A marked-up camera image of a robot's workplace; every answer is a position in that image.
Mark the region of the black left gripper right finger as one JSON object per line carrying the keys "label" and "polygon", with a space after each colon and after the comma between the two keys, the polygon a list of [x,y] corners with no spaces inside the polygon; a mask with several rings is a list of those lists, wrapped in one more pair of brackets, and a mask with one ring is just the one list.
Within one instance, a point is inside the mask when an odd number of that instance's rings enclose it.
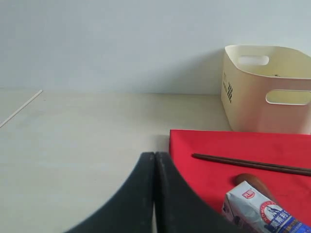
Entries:
{"label": "black left gripper right finger", "polygon": [[158,233],[242,233],[186,183],[166,152],[155,153],[155,219]]}

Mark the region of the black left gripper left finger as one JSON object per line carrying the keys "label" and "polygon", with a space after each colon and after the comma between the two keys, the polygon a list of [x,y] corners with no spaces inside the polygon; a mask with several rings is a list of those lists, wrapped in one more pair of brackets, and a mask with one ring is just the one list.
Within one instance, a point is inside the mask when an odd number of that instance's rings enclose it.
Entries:
{"label": "black left gripper left finger", "polygon": [[133,171],[101,208],[69,233],[151,233],[155,154],[140,155]]}

